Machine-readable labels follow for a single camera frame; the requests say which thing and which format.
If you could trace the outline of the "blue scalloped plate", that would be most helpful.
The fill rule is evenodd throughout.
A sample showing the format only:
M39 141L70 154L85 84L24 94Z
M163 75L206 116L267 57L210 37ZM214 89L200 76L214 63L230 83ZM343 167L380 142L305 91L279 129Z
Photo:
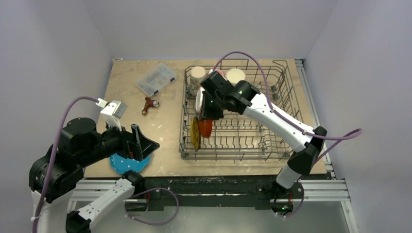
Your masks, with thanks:
M149 164L150 160L151 154L149 154L142 161L126 159L118 154L113 154L109 157L109 164L116 173L123 174L129 170L141 172Z

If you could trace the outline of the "white scalloped bowl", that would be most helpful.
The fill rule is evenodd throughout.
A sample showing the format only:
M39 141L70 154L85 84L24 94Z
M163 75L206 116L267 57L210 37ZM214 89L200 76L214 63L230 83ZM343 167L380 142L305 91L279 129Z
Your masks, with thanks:
M196 100L195 100L195 110L198 114L200 114L201 109L202 109L202 104L203 104L203 98L204 98L204 88L200 87L197 90L197 94L196 94Z

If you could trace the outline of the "yellow patterned plate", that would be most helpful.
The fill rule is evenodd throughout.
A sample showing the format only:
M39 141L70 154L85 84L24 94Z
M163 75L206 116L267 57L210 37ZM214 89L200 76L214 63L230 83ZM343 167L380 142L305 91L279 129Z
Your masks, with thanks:
M199 124L198 124L198 117L195 116L192 119L191 126L190 126L190 135L191 135L191 142L195 150L200 149L200 131L199 131Z

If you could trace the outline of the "pink ghost mug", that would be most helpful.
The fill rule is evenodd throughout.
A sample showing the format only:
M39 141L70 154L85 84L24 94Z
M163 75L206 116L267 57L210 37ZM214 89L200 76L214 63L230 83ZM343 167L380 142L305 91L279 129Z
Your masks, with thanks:
M216 72L218 72L223 78L225 77L225 73L220 70L220 69L215 69Z

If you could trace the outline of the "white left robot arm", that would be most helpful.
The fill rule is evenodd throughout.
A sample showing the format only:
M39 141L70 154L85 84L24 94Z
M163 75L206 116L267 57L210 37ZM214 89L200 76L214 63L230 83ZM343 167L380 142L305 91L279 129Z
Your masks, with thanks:
M117 154L125 159L142 161L159 144L145 137L138 125L130 132L110 128L98 133L94 120L75 118L57 134L45 156L36 160L29 172L29 186L34 201L34 233L88 233L124 199L138 199L145 192L145 180L128 169L99 198L78 211L68 211L84 168Z

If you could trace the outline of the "green inside floral mug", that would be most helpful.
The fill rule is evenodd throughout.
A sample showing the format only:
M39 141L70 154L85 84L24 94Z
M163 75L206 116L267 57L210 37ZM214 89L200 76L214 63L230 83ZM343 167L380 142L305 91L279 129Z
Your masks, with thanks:
M238 82L245 80L246 74L241 69L232 68L226 72L225 78L235 86Z

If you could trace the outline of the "seahorse pattern tall mug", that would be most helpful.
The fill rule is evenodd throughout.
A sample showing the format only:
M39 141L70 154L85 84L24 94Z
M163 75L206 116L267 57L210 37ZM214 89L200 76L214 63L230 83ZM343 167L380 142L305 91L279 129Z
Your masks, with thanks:
M193 96L197 95L198 89L201 87L200 82L206 76L206 70L201 66L193 67L189 74L189 91Z

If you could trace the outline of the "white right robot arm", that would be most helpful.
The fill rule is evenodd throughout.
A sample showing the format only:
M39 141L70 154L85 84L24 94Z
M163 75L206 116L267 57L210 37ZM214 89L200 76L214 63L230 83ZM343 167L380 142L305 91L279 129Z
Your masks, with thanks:
M200 82L202 107L200 119L218 120L225 110L256 120L280 136L292 149L292 156L278 173L273 192L283 198L293 184L308 175L324 145L327 131L313 128L275 107L260 90L248 81L232 85L220 73L213 71Z

